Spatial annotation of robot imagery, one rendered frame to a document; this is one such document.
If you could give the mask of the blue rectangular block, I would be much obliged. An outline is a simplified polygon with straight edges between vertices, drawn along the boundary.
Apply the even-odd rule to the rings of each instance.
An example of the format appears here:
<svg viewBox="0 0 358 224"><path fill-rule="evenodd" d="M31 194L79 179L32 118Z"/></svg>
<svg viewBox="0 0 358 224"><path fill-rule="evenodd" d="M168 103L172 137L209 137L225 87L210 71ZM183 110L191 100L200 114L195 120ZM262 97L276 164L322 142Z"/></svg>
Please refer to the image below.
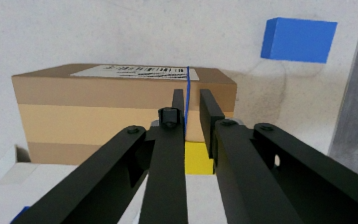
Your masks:
<svg viewBox="0 0 358 224"><path fill-rule="evenodd" d="M281 17L269 19L260 58L326 64L337 23Z"/></svg>

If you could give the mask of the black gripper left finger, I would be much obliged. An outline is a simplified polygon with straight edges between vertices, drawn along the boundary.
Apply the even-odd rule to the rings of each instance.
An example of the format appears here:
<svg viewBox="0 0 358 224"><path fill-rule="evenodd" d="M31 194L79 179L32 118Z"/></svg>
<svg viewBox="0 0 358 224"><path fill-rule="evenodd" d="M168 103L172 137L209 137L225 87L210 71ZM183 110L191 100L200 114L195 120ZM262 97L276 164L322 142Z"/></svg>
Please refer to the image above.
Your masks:
<svg viewBox="0 0 358 224"><path fill-rule="evenodd" d="M118 224L147 175L138 224L189 224L183 89L158 117L123 128L10 224Z"/></svg>

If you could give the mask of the brown cardboard box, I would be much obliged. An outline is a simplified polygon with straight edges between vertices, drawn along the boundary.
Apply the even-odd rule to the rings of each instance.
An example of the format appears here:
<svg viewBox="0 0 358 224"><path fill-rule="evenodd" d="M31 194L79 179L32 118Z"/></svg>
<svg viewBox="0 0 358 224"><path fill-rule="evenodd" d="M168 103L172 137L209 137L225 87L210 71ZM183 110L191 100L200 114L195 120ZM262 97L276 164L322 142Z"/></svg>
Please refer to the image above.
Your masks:
<svg viewBox="0 0 358 224"><path fill-rule="evenodd" d="M189 67L185 141L205 142L200 89L209 89L233 118L237 83L217 68ZM70 63L11 76L34 164L80 165L123 128L149 130L158 110L172 107L187 67Z"/></svg>

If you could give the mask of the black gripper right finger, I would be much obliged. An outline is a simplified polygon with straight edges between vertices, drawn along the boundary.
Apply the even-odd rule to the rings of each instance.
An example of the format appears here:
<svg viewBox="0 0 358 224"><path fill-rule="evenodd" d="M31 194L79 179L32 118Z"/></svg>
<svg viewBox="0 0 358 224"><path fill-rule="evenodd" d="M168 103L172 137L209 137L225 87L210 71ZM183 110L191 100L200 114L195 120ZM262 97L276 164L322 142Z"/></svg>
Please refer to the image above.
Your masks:
<svg viewBox="0 0 358 224"><path fill-rule="evenodd" d="M278 126L225 117L209 89L199 120L227 224L358 224L356 172Z"/></svg>

